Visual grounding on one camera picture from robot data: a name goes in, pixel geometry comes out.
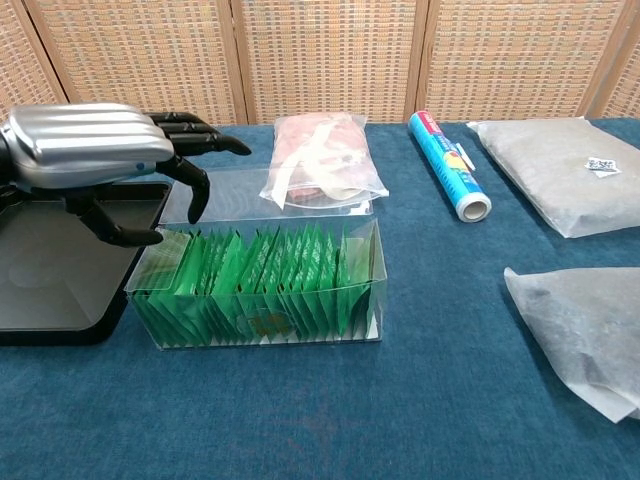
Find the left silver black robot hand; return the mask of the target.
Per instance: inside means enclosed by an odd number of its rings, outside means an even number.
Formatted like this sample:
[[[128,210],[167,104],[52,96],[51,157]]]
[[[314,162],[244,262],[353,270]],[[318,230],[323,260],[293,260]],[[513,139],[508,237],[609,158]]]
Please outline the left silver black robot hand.
[[[210,180],[190,159],[222,151],[251,153],[241,140],[189,112],[143,112],[109,102],[19,105],[1,125],[1,192],[60,199],[104,243],[155,245],[163,240],[159,232],[115,223],[98,191],[163,174],[190,187],[187,219],[195,224],[209,202]]]

